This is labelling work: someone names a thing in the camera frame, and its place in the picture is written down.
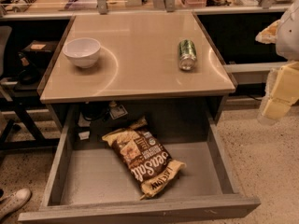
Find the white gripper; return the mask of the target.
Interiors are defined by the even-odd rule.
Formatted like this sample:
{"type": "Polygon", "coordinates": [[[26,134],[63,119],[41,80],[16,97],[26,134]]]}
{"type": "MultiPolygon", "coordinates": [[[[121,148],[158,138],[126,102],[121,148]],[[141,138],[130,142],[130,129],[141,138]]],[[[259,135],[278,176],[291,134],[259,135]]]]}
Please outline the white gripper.
{"type": "MultiPolygon", "coordinates": [[[[299,0],[295,0],[281,16],[255,37],[257,42],[275,44],[277,55],[299,61],[299,0]]],[[[272,69],[267,77],[258,121],[274,125],[299,100],[299,62],[287,63],[272,69]]]]}

